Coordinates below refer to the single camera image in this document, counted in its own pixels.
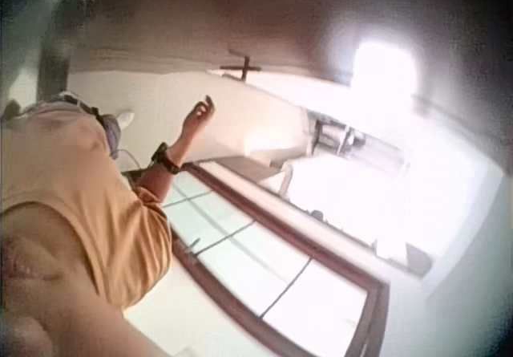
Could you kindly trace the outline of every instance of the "raised hand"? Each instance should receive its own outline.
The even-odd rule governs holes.
[[[215,110],[216,108],[210,96],[205,96],[205,101],[198,102],[186,116],[181,138],[186,140],[196,138],[210,122]]]

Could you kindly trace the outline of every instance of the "orange t-shirt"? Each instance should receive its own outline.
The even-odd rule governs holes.
[[[126,186],[102,126],[76,106],[47,105],[4,124],[2,214],[31,202],[53,209],[83,244],[98,294],[116,309],[138,302],[172,259],[157,198]]]

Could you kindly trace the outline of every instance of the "cross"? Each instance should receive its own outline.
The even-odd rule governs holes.
[[[242,77],[240,80],[243,82],[246,81],[246,78],[248,77],[248,71],[262,71],[262,67],[251,67],[249,65],[249,56],[244,57],[244,66],[221,66],[219,67],[221,70],[227,70],[227,71],[239,71],[242,70]]]

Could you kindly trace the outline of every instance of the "white sneaker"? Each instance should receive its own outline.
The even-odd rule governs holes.
[[[125,111],[116,116],[116,120],[118,121],[119,128],[124,130],[127,128],[130,123],[134,120],[135,112],[133,111]]]

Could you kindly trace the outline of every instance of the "wristwatch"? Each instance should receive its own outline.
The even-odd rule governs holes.
[[[168,158],[168,145],[162,142],[155,153],[151,156],[151,161],[163,165],[171,174],[176,175],[180,172],[180,167],[171,162]]]

